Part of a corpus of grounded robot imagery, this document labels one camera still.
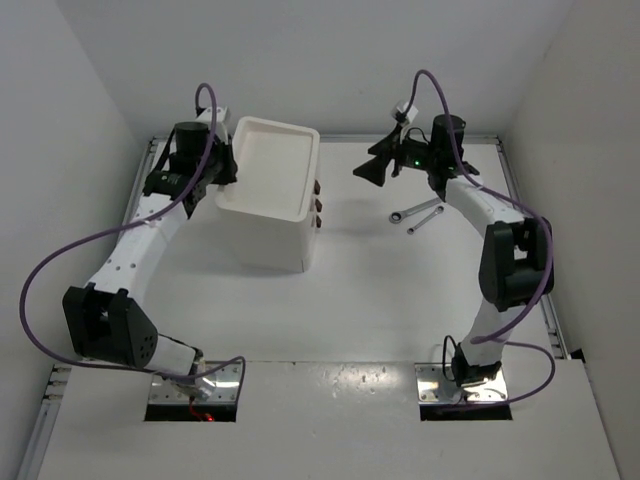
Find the silver ratchet wrench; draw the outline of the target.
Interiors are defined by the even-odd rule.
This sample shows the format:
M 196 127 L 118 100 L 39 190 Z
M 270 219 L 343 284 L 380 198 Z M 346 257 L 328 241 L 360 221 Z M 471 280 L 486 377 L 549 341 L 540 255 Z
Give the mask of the silver ratchet wrench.
M 416 213 L 419 213 L 421 211 L 424 211 L 428 208 L 435 207 L 440 203 L 441 203 L 441 200 L 439 198 L 433 198 L 433 199 L 427 200 L 426 202 L 414 205 L 405 210 L 394 211 L 389 215 L 388 219 L 392 224 L 399 224 L 405 218 L 412 216 Z

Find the white drawer cabinet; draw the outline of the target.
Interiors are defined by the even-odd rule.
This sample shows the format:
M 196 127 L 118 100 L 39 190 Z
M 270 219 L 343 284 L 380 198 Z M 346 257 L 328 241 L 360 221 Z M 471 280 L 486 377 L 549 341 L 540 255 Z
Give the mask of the white drawer cabinet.
M 312 263 L 317 130 L 245 116 L 232 141 L 237 182 L 214 196 L 220 229 L 243 265 L 302 273 Z

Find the small silver wrench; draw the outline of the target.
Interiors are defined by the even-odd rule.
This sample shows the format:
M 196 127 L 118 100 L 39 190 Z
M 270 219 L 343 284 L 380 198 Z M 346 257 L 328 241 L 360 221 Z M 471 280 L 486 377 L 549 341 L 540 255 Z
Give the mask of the small silver wrench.
M 431 220 L 433 220 L 435 217 L 437 217 L 438 215 L 440 215 L 442 212 L 444 211 L 444 207 L 442 205 L 437 206 L 432 212 L 430 212 L 425 218 L 423 218 L 422 220 L 420 220 L 418 223 L 416 223 L 414 226 L 408 228 L 406 230 L 406 233 L 408 235 L 414 235 L 416 233 L 417 230 L 419 230 L 420 228 L 422 228 L 424 225 L 426 225 L 428 222 L 430 222 Z

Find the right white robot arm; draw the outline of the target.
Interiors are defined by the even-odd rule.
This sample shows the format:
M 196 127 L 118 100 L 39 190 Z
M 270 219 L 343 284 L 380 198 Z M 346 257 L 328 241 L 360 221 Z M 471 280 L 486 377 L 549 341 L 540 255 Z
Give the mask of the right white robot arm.
M 413 116 L 399 112 L 396 125 L 369 148 L 370 160 L 355 176 L 383 186 L 405 168 L 426 173 L 442 203 L 458 211 L 480 235 L 478 270 L 482 302 L 467 336 L 454 347 L 450 371 L 457 386 L 496 376 L 512 330 L 553 286 L 545 220 L 526 216 L 506 196 L 487 189 L 479 171 L 463 159 L 465 123 L 458 116 L 434 118 L 431 135 L 412 138 Z

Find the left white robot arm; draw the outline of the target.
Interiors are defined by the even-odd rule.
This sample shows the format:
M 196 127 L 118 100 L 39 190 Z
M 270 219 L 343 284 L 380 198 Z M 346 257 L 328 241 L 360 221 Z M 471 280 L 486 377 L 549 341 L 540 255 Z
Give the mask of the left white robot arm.
M 190 398 L 205 401 L 215 377 L 203 353 L 162 335 L 143 310 L 153 273 L 172 237 L 193 215 L 210 185 L 236 181 L 237 165 L 226 126 L 176 124 L 138 199 L 137 227 L 122 234 L 84 287 L 62 300 L 71 341 L 83 358 L 149 370 Z

